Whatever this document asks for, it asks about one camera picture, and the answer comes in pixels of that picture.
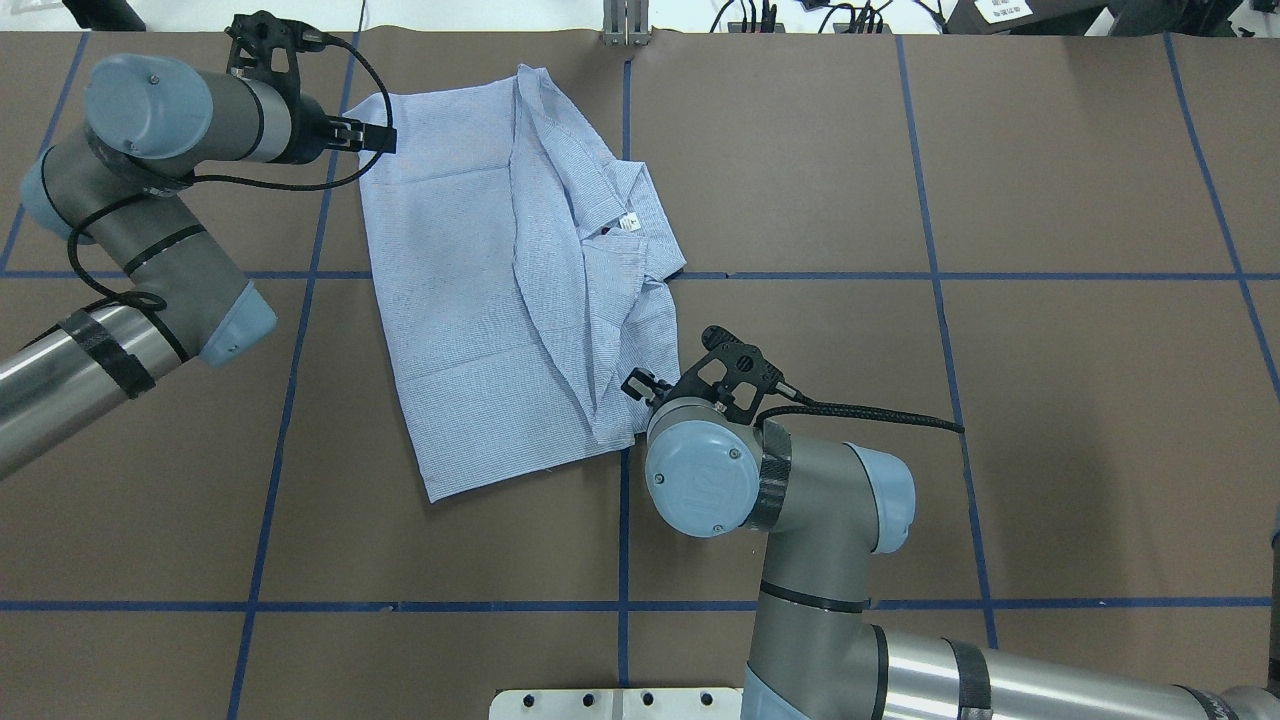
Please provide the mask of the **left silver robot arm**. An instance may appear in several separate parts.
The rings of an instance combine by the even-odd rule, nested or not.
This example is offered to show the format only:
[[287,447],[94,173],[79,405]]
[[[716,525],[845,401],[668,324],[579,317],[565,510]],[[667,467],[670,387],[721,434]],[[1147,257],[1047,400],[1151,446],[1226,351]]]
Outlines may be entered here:
[[198,359],[223,366],[278,318],[180,199],[205,161],[311,161],[328,149],[396,151],[383,123],[330,117],[280,85],[114,54],[91,72],[84,123],[20,183],[26,213],[56,234],[96,300],[3,363],[3,475]]

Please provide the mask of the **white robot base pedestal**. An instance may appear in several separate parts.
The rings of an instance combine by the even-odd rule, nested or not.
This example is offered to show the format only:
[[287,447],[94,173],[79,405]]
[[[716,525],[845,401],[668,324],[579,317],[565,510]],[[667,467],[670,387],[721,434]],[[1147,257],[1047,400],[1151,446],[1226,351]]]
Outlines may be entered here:
[[742,691],[732,687],[502,691],[489,719],[739,719]]

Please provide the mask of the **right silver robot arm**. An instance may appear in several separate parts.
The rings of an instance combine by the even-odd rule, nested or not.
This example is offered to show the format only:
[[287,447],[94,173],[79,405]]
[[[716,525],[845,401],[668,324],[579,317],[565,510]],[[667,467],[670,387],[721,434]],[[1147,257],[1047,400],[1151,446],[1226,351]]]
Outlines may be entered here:
[[822,404],[768,374],[782,407],[737,407],[735,369],[669,384],[641,368],[622,391],[652,410],[644,477],[685,536],[768,537],[742,682],[745,719],[1275,719],[1277,678],[1222,692],[1020,657],[865,620],[870,560],[900,550],[915,484],[899,457],[795,436],[785,414],[850,416],[961,433],[934,416]]

